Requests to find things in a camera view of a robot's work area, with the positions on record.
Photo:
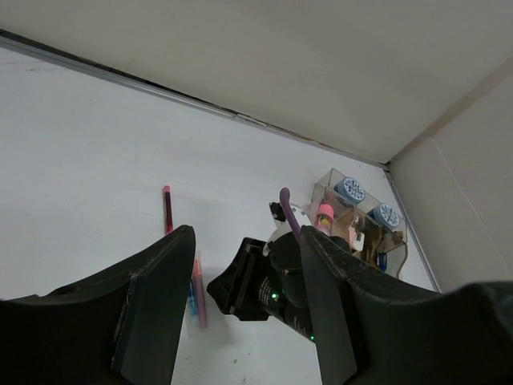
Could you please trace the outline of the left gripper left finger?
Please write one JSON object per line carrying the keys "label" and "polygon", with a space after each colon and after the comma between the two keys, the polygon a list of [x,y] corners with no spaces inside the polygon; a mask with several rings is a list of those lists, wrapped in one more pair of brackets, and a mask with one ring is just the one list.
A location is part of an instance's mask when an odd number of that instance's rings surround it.
{"label": "left gripper left finger", "polygon": [[2,383],[169,384],[195,251],[182,225],[90,277],[2,301]]}

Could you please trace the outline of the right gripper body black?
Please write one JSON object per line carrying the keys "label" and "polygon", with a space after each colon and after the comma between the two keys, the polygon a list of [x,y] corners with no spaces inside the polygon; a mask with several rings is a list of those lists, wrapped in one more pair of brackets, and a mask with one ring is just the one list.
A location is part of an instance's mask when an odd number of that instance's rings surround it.
{"label": "right gripper body black", "polygon": [[268,255],[264,255],[263,247],[253,246],[247,256],[250,266],[241,290],[240,320],[266,321],[274,317],[314,342],[301,250],[293,233],[273,241]]}

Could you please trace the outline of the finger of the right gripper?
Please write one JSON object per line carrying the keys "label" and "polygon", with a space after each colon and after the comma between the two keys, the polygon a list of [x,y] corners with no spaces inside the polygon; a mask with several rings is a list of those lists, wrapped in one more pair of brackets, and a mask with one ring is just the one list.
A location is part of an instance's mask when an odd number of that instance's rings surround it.
{"label": "finger of the right gripper", "polygon": [[268,320],[258,297],[260,283],[268,273],[264,246],[264,241],[245,237],[227,269],[208,284],[207,292],[222,314],[240,321]]}

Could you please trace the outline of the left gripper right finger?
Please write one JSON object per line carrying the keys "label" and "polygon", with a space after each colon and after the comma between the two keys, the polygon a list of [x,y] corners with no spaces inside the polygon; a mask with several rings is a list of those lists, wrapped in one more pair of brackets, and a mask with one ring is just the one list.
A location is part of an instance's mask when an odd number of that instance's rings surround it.
{"label": "left gripper right finger", "polygon": [[511,383],[510,282],[425,290],[311,226],[301,263],[324,384]]}

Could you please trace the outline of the blue capped pen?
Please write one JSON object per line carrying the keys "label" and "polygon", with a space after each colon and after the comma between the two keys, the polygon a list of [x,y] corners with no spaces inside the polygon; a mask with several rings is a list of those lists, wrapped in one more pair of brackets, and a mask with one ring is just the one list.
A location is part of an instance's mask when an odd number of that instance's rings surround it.
{"label": "blue capped pen", "polygon": [[384,253],[384,252],[377,253],[376,254],[376,264],[381,271],[386,272],[387,267],[388,267],[387,253]]}

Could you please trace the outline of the blue round jar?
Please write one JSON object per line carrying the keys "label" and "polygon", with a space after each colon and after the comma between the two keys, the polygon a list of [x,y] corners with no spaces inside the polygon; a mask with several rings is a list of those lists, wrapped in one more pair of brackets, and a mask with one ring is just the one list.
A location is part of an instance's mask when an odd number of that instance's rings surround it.
{"label": "blue round jar", "polygon": [[380,203],[368,212],[378,224],[394,231],[401,224],[401,218],[396,210],[387,203]]}
{"label": "blue round jar", "polygon": [[366,192],[361,184],[352,177],[345,177],[333,186],[333,190],[351,205],[359,205],[366,198]]}

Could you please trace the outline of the pink capped pencil tube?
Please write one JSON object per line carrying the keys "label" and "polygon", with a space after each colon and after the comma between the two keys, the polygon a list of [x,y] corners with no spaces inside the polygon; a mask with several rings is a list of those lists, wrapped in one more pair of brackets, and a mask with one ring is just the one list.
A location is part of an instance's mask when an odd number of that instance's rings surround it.
{"label": "pink capped pencil tube", "polygon": [[329,204],[320,204],[315,218],[315,227],[327,236],[332,235],[334,219],[333,207]]}

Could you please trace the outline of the pink white stapler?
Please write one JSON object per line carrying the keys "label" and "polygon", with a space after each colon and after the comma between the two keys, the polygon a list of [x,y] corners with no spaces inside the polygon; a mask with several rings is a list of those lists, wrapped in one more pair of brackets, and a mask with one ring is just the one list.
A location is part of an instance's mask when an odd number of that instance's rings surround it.
{"label": "pink white stapler", "polygon": [[355,217],[348,228],[349,246],[352,250],[361,252],[364,249],[365,233],[363,232],[364,221]]}

